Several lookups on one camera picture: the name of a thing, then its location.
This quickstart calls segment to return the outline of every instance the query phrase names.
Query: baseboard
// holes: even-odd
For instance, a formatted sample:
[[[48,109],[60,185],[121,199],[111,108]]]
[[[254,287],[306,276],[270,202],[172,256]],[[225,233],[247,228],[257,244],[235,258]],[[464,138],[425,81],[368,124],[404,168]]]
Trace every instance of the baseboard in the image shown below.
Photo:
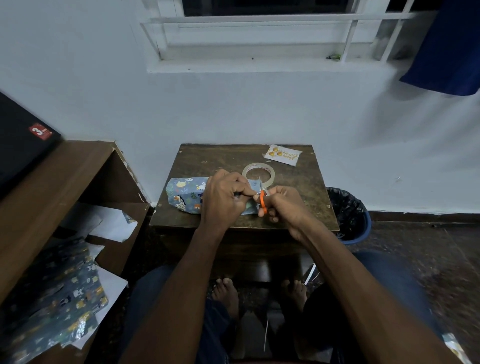
[[[415,212],[369,211],[373,221],[436,223],[480,223],[480,214],[420,214]]]

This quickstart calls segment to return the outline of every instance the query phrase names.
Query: right arm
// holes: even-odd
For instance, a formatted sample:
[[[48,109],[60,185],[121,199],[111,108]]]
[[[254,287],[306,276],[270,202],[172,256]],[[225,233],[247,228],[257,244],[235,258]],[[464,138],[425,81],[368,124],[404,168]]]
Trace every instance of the right arm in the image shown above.
[[[369,363],[460,361],[436,335],[384,288],[325,225],[297,190],[277,186],[264,201],[273,222],[281,217],[325,277]]]

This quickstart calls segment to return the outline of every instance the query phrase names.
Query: tape roll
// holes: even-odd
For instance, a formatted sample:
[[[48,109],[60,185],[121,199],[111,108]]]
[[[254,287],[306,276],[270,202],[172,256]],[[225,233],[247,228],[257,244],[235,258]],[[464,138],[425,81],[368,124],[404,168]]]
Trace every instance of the tape roll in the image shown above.
[[[275,179],[275,171],[273,170],[273,168],[265,163],[252,163],[243,169],[242,176],[246,178],[247,173],[254,168],[261,168],[263,170],[266,170],[268,173],[270,173],[270,179],[267,182],[262,182],[262,187],[264,188],[270,187],[273,184],[273,180]]]

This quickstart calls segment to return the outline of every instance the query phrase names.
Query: dark marble floor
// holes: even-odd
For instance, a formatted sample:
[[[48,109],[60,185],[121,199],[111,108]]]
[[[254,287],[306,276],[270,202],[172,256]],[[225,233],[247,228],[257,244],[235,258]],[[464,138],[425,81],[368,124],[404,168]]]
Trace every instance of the dark marble floor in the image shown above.
[[[374,249],[406,259],[425,288],[441,325],[446,332],[454,333],[470,360],[480,364],[479,235],[480,225],[474,224],[375,221],[369,238],[351,250]],[[175,261],[146,222],[123,273],[130,286],[102,323],[86,363],[115,362],[132,286],[156,266]],[[304,275],[308,270],[305,263]],[[310,291],[318,286],[319,280],[317,277],[308,285]],[[262,317],[270,288],[268,283],[240,283],[241,310],[254,311]]]

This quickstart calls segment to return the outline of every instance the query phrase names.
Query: jeans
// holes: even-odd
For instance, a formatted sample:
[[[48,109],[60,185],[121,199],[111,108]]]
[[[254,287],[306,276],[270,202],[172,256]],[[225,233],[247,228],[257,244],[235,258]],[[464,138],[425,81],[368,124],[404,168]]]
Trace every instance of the jeans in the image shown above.
[[[362,251],[354,255],[398,301],[440,339],[442,338],[442,331],[433,317],[425,292],[402,262],[389,254],[377,251]],[[173,268],[168,266],[156,268],[138,280],[125,316],[123,335],[120,339],[120,355],[155,303]],[[333,348],[331,363],[366,362],[347,318],[327,284],[313,291],[305,303],[303,313],[295,315],[294,318],[313,346],[320,350]],[[223,304],[206,300],[196,364],[228,363],[221,338],[227,328],[231,327],[231,323]]]

